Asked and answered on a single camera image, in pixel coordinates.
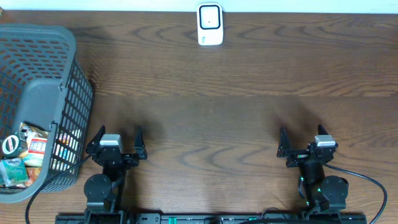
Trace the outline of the white barcode scanner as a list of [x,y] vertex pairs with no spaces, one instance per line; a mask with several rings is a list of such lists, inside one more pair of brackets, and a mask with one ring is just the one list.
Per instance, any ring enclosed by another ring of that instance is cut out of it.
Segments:
[[197,8],[198,43],[202,46],[223,43],[223,10],[215,2],[200,4]]

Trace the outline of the grey plastic shopping basket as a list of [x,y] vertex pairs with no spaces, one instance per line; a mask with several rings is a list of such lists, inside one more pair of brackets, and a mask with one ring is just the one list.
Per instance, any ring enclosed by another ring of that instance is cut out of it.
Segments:
[[1,139],[21,123],[48,131],[38,179],[26,189],[1,189],[2,203],[21,202],[43,183],[61,191],[78,177],[93,106],[93,89],[76,56],[73,34],[60,26],[1,25]]

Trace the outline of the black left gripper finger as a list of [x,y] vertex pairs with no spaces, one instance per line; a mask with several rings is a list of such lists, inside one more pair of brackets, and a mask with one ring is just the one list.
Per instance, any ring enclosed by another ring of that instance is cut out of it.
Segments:
[[102,125],[93,139],[87,144],[87,149],[96,149],[100,145],[101,138],[105,134],[105,126]]
[[134,141],[134,149],[138,156],[146,156],[146,146],[142,137],[142,128],[139,126],[136,133],[136,138]]

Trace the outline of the orange snack packet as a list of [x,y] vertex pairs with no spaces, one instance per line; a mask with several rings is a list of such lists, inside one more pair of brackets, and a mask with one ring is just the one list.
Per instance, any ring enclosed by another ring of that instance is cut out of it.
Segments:
[[28,180],[24,183],[26,187],[30,187],[40,175],[41,168],[40,167],[28,167],[26,169]]

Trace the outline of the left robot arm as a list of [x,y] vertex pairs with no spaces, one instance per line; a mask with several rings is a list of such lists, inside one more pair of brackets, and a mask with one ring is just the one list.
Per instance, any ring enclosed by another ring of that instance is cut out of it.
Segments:
[[102,173],[92,175],[84,185],[87,198],[84,222],[135,223],[134,215],[120,210],[127,171],[147,159],[147,151],[139,128],[134,140],[134,153],[123,153],[123,143],[118,134],[107,134],[102,126],[88,143],[86,153],[103,168]]

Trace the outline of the yellow snack chip bag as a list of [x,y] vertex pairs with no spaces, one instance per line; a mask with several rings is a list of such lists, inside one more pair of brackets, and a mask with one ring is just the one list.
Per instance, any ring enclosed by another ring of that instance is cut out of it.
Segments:
[[26,152],[19,157],[26,167],[42,167],[49,132],[25,123],[21,123],[19,131],[24,133],[27,143]]

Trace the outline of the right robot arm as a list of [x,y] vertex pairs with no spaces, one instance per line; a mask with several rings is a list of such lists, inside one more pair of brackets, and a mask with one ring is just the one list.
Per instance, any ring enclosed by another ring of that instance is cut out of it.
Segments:
[[337,142],[318,125],[318,134],[305,149],[293,149],[285,129],[280,130],[277,157],[286,159],[286,167],[297,167],[299,195],[308,202],[302,216],[339,213],[346,208],[348,181],[335,175],[325,175],[324,167],[333,160]]

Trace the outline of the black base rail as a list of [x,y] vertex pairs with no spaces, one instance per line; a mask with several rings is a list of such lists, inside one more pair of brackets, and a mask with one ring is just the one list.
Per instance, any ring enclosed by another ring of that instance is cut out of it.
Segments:
[[366,223],[364,215],[311,215],[308,219],[294,214],[266,213],[264,215],[161,215],[159,213],[129,213],[127,215],[57,215],[60,223],[128,223],[128,224],[240,224],[240,223]]

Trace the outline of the dark green round-label box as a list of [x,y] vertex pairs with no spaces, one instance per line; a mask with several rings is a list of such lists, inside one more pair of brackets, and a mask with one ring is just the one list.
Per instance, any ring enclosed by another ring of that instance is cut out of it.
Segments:
[[27,141],[23,133],[16,132],[2,142],[2,154],[5,159],[23,158],[27,155]]

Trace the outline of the green tissue pack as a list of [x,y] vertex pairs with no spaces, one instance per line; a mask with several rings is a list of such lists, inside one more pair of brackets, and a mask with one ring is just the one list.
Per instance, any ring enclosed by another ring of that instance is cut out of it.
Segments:
[[1,175],[6,187],[24,183],[29,179],[25,165],[20,158],[2,160]]

